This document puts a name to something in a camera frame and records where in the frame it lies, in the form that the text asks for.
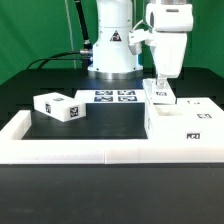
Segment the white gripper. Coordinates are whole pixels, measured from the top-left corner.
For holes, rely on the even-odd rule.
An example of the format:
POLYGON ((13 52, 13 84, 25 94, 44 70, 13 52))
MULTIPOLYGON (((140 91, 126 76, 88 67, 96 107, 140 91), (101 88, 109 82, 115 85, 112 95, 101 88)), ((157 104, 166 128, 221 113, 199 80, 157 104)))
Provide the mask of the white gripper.
POLYGON ((146 6, 146 22, 152 27, 149 43, 156 68, 156 85, 166 87, 166 78, 181 72, 187 45, 187 33, 193 29, 191 4, 156 4, 146 6))

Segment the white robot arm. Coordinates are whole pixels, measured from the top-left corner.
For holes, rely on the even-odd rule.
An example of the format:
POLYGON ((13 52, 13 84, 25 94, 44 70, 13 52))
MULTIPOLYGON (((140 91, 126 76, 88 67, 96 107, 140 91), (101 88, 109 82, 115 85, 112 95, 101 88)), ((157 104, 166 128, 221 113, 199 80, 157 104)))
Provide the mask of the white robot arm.
POLYGON ((189 0, 144 0, 142 19, 134 22, 134 0, 96 0, 98 39, 93 45, 92 77, 128 79, 141 73, 138 56, 150 47, 156 83, 179 76, 193 28, 189 0))

